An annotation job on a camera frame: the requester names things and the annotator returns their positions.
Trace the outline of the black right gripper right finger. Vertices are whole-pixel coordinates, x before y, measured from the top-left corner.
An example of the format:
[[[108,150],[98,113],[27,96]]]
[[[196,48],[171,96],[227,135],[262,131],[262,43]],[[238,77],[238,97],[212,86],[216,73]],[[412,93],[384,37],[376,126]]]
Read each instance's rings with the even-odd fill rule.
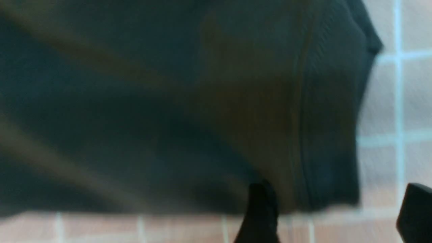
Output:
[[[404,243],[432,241],[432,190],[409,183],[398,215],[396,228]]]

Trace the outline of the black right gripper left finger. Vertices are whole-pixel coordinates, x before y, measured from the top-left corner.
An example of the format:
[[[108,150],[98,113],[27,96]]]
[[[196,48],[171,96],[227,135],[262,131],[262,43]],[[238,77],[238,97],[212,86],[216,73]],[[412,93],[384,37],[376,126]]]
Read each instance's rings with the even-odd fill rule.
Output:
[[[235,243],[279,243],[279,208],[276,194],[268,182],[249,186],[247,209]]]

